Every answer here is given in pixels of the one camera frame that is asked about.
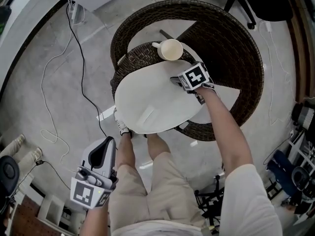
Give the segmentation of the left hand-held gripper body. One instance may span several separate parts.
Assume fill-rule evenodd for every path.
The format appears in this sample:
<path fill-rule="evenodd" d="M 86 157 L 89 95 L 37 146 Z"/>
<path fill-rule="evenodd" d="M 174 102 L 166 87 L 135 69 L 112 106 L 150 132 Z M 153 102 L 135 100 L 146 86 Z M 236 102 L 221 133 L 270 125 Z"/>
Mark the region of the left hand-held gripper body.
<path fill-rule="evenodd" d="M 108 168 L 107 155 L 98 169 L 89 162 L 81 162 L 71 179 L 70 200 L 88 209 L 104 206 L 118 182 L 114 168 L 111 172 Z"/>

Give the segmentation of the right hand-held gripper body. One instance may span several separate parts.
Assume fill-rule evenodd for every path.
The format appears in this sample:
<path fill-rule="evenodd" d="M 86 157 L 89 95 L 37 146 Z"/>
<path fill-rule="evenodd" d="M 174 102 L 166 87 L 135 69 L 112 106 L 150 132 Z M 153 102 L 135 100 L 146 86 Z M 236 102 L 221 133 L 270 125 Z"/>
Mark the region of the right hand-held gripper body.
<path fill-rule="evenodd" d="M 187 94 L 193 94 L 200 105 L 203 105 L 205 100 L 195 91 L 197 88 L 211 89 L 216 92 L 214 82 L 203 62 L 195 62 L 191 68 L 171 77 L 170 81 L 181 87 Z"/>

